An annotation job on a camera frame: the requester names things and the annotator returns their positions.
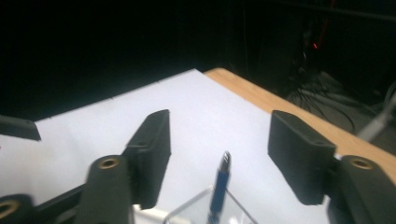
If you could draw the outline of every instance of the white table surface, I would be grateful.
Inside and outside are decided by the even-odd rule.
[[[259,223],[329,223],[326,206],[300,204],[268,157],[270,115],[196,70],[40,120],[41,142],[0,135],[0,196],[28,193],[40,204],[81,185],[93,161],[121,154],[162,109],[171,112],[172,156],[157,209],[170,212],[212,185],[228,150],[228,189]]]

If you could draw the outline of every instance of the transparent container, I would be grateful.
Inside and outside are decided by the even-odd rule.
[[[213,187],[204,190],[197,196],[171,212],[163,224],[206,224]],[[256,224],[248,211],[227,190],[219,224]]]

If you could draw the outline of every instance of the brass screw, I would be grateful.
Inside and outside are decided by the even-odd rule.
[[[110,158],[110,159],[106,159],[103,160],[99,163],[99,168],[100,169],[111,169],[113,167],[116,167],[119,164],[119,160],[115,159],[115,158]]]
[[[0,203],[0,219],[17,211],[20,203],[16,200],[6,200]]]
[[[365,160],[362,159],[352,159],[349,161],[352,165],[364,169],[364,170],[372,170],[374,167],[373,165]]]

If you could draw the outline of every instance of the blue pen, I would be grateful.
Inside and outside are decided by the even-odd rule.
[[[221,215],[222,206],[224,204],[224,196],[227,190],[228,178],[230,177],[231,154],[226,151],[221,160],[216,179],[215,191],[213,192],[212,202],[210,203],[209,216],[207,224],[218,224]]]

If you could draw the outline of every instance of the wooden table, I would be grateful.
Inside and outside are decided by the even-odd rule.
[[[393,183],[396,183],[396,157],[387,151],[359,139],[225,69],[216,68],[205,74],[268,113],[282,110],[296,115],[336,144],[338,154],[356,155],[375,161]]]

